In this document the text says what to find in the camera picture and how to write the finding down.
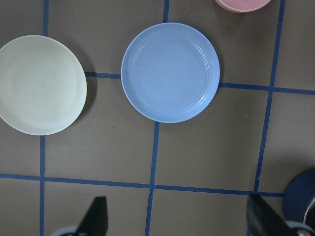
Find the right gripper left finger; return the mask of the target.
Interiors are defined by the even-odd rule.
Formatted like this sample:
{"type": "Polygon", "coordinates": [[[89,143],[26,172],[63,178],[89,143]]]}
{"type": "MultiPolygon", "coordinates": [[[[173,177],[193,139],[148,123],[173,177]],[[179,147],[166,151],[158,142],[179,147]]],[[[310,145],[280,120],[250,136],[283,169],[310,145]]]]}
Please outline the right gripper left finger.
{"type": "Polygon", "coordinates": [[[105,236],[108,231],[108,208],[105,196],[95,197],[78,226],[67,226],[54,236],[105,236]]]}

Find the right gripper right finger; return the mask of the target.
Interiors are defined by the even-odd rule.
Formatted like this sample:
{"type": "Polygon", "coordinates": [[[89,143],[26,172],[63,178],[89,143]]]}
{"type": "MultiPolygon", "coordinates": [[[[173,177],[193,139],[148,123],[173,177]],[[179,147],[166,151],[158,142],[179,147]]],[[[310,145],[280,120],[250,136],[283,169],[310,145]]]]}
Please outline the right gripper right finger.
{"type": "Polygon", "coordinates": [[[247,228],[252,236],[313,236],[314,229],[296,221],[284,221],[258,194],[249,194],[247,228]]]}

